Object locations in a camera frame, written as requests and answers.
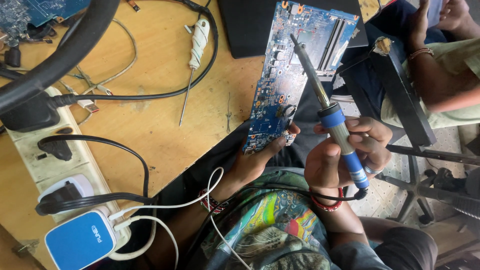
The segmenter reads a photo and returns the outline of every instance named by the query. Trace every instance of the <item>black chair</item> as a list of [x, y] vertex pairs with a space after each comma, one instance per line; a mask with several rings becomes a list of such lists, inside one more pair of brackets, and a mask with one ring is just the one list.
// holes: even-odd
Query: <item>black chair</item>
[[[376, 178], [394, 184], [407, 190], [407, 199], [398, 215], [394, 218], [398, 222], [404, 222], [407, 218], [410, 210], [413, 208], [415, 201], [418, 202], [424, 215], [420, 216], [420, 222], [428, 224], [434, 219], [432, 210], [427, 203], [426, 197], [433, 199], [442, 199], [447, 203], [453, 203], [458, 200], [457, 196], [461, 196], [457, 193], [443, 191], [438, 188], [430, 188], [433, 185], [433, 180], [441, 175], [435, 174], [432, 170], [426, 172], [428, 179], [420, 181], [420, 173], [418, 171], [418, 165], [416, 157], [437, 159], [458, 162], [463, 164], [471, 164], [480, 166], [480, 159], [476, 156], [467, 156], [464, 154], [456, 154], [442, 151], [434, 151], [425, 149], [431, 146], [437, 140], [430, 127], [427, 117], [420, 106], [420, 100], [417, 97], [411, 83], [403, 70], [402, 63], [397, 57], [395, 47], [391, 46], [389, 39], [378, 40], [374, 48], [355, 57], [348, 63], [340, 66], [337, 73], [344, 79], [348, 92], [352, 95], [355, 104], [359, 108], [362, 116], [370, 116], [378, 121], [382, 121], [380, 115], [373, 109], [366, 92], [352, 79], [351, 67], [363, 62], [368, 61], [369, 66], [372, 66], [378, 75], [382, 85], [385, 88], [386, 95], [392, 100], [392, 105], [396, 111], [403, 128], [389, 126], [394, 136], [387, 145], [387, 149], [393, 153], [408, 155], [408, 166], [410, 172], [410, 183], [406, 183], [399, 179], [385, 176], [382, 173], [377, 175]], [[398, 139], [407, 135], [412, 147], [395, 146], [392, 143]], [[477, 210], [480, 201], [475, 200], [473, 204], [476, 204]]]

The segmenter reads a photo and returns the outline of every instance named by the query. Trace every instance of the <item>laptop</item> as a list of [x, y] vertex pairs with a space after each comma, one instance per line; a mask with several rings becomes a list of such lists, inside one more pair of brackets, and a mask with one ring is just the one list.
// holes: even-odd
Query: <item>laptop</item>
[[[278, 0], [218, 0], [227, 32], [230, 52], [235, 59], [264, 56]], [[359, 30], [348, 48], [368, 45], [358, 0], [301, 0], [301, 4], [324, 10], [358, 15]]]

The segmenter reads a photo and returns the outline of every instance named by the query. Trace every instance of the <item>blue circuit board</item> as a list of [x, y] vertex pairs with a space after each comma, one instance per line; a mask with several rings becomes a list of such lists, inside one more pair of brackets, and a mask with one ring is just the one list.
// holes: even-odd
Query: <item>blue circuit board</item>
[[38, 27], [52, 19], [70, 18], [86, 8], [90, 0], [7, 0], [0, 1], [0, 31], [7, 34], [3, 41], [13, 47], [25, 39], [27, 24]]
[[277, 2], [268, 39], [262, 76], [257, 83], [245, 154], [262, 150], [284, 136], [287, 146], [296, 134], [288, 134], [307, 82], [290, 33], [304, 42], [321, 81], [331, 81], [347, 48], [359, 17], [322, 10], [291, 1]]

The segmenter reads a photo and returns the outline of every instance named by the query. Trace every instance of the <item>white power strip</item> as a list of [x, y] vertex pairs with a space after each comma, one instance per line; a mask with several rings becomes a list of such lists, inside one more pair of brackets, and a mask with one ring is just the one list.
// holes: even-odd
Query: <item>white power strip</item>
[[[53, 87], [49, 87], [45, 91], [50, 96], [61, 95], [60, 91]], [[58, 108], [57, 111], [60, 114], [60, 122], [55, 126], [27, 133], [7, 130], [39, 192], [43, 193], [56, 182], [81, 173], [92, 185], [95, 195], [111, 193], [107, 182], [105, 181], [105, 178], [85, 141], [67, 141], [67, 144], [72, 151], [72, 159], [69, 161], [59, 160], [53, 155], [47, 154], [38, 148], [37, 143], [39, 140], [48, 136], [62, 134], [57, 132], [64, 130], [65, 128], [72, 129], [70, 134], [82, 134], [72, 113], [67, 107]], [[110, 213], [120, 211], [120, 208], [115, 201], [102, 205], [106, 206], [110, 210]], [[52, 218], [55, 222], [61, 223], [62, 221], [66, 221], [87, 212], [91, 208], [67, 211], [52, 215]], [[117, 240], [117, 246], [114, 250], [124, 246], [130, 239], [131, 235], [132, 233], [128, 227], [120, 230], [120, 237]]]

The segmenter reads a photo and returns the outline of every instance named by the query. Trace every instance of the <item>screwdriver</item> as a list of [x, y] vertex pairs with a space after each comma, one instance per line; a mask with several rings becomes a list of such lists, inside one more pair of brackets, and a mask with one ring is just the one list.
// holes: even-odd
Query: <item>screwdriver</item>
[[347, 126], [345, 126], [345, 116], [343, 115], [342, 109], [337, 102], [330, 103], [324, 87], [318, 79], [318, 75], [308, 57], [306, 50], [307, 46], [305, 43], [298, 43], [293, 34], [290, 34], [290, 38], [295, 45], [293, 50], [297, 54], [303, 70], [310, 80], [313, 90], [322, 105], [322, 108], [317, 112], [320, 121], [322, 121], [322, 125], [328, 129], [330, 135], [340, 146], [340, 154], [347, 165], [350, 177], [355, 183], [355, 186], [360, 190], [359, 198], [357, 199], [360, 199], [360, 196], [365, 197], [368, 192], [367, 187], [369, 186], [368, 178], [362, 164], [360, 163], [359, 157], [355, 152], [355, 148], [348, 143], [348, 136], [350, 133], [348, 132]]
[[210, 24], [206, 19], [200, 19], [195, 24], [195, 32], [192, 37], [193, 48], [190, 51], [192, 58], [188, 64], [192, 69], [192, 74], [190, 75], [190, 82], [188, 83], [187, 95], [185, 96], [185, 103], [183, 104], [183, 110], [181, 111], [180, 125], [183, 121], [183, 114], [185, 113], [185, 106], [187, 106], [188, 93], [190, 92], [190, 86], [192, 85], [193, 72], [200, 67], [200, 58], [204, 54], [205, 46], [208, 43], [208, 32], [210, 31]]

